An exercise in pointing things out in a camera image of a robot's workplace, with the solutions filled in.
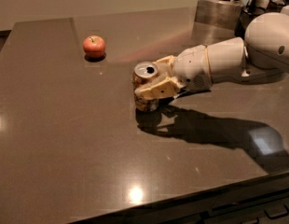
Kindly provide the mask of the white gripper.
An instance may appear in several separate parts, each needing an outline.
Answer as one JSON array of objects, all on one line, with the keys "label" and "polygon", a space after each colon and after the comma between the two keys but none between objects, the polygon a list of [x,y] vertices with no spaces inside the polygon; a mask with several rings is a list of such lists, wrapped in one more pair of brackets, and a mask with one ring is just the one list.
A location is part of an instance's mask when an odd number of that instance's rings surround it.
[{"label": "white gripper", "polygon": [[163,99],[175,96],[182,88],[198,92],[207,91],[213,85],[206,46],[185,49],[176,58],[163,57],[155,61],[155,65],[162,76],[137,88],[134,91],[137,97]]}]

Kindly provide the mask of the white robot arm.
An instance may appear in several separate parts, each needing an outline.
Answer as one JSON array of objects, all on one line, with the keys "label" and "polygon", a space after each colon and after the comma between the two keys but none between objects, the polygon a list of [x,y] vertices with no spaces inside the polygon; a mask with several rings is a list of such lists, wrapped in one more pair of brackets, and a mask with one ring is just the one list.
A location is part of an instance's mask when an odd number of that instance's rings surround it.
[{"label": "white robot arm", "polygon": [[134,73],[144,80],[134,93],[145,100],[173,97],[180,90],[206,91],[221,82],[275,82],[289,74],[289,15],[262,14],[249,23],[243,38],[139,63]]}]

